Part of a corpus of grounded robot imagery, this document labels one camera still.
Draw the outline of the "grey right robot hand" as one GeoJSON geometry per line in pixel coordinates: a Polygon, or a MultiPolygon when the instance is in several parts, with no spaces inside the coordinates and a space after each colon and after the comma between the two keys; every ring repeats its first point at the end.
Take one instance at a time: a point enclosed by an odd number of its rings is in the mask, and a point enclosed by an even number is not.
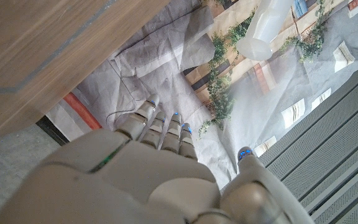
{"type": "Polygon", "coordinates": [[[97,129],[33,169],[0,209],[0,223],[311,223],[255,152],[238,152],[224,189],[198,162],[191,128],[156,112],[157,95],[115,131],[97,129]]]}

